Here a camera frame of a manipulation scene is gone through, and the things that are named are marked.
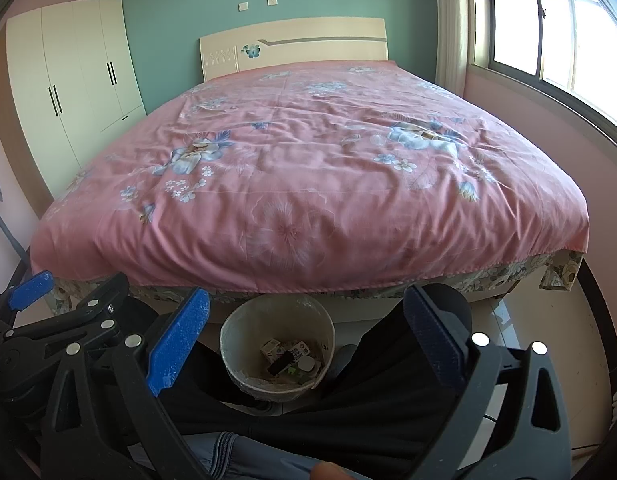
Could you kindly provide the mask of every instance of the pink bedspread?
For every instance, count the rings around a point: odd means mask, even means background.
[[[314,292],[585,252],[581,191],[492,115],[390,62],[197,86],[48,210],[35,270],[135,285]]]

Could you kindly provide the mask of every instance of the white bucket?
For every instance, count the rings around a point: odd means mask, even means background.
[[[266,361],[260,348],[269,340],[319,343],[323,367],[305,384],[272,384],[262,378]],[[259,400],[289,402],[317,387],[335,352],[335,326],[326,309],[306,294],[266,294],[234,311],[222,326],[220,351],[239,389]]]

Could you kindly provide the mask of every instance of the black pants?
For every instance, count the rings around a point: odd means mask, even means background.
[[[471,331],[470,307],[459,292],[446,285],[425,290]],[[377,480],[403,476],[457,400],[438,383],[401,302],[364,335],[322,399],[306,408],[253,416],[225,406],[220,401],[249,405],[253,399],[230,381],[221,358],[200,344],[159,399],[181,434],[231,431]]]

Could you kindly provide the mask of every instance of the floor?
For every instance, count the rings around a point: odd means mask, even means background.
[[[476,332],[488,334],[497,344],[511,348],[527,348],[533,341],[544,342],[560,380],[569,414],[571,447],[599,443],[610,425],[611,394],[603,346],[587,300],[576,282],[570,292],[540,290],[542,271],[524,279],[503,300],[472,303]],[[357,343],[397,303],[396,300],[341,300],[328,298],[322,303],[329,310],[336,328],[336,345]],[[217,349],[224,315],[214,313],[200,335],[200,341]],[[50,316],[42,303],[18,315],[16,325],[27,324]],[[504,386],[498,386],[487,414],[497,417]],[[309,398],[282,406],[278,413],[296,409]],[[484,419],[463,465],[481,456],[494,422]],[[573,468],[581,467],[586,450],[574,453]]]

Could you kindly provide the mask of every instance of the white bottle cap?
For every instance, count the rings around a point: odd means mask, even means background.
[[[309,372],[315,368],[315,360],[310,355],[304,355],[298,360],[298,368],[303,372]]]

